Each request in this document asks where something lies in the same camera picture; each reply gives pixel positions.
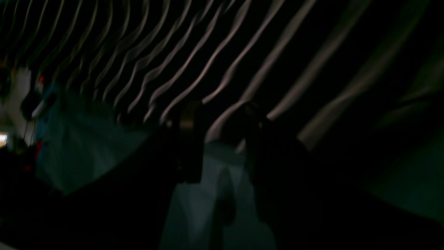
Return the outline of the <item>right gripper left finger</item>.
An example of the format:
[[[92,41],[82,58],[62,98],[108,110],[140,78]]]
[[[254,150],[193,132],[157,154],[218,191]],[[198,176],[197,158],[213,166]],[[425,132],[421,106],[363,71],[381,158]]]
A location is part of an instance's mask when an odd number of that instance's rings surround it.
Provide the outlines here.
[[[201,182],[203,172],[203,103],[189,101],[174,108],[153,133],[156,157],[153,180],[160,184]]]

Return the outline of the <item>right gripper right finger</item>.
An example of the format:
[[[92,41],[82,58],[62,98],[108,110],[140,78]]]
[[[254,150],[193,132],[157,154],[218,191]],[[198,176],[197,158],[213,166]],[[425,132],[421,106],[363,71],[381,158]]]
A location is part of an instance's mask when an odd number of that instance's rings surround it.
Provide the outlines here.
[[[241,106],[257,216],[279,250],[442,250],[443,226],[319,163],[253,102]]]

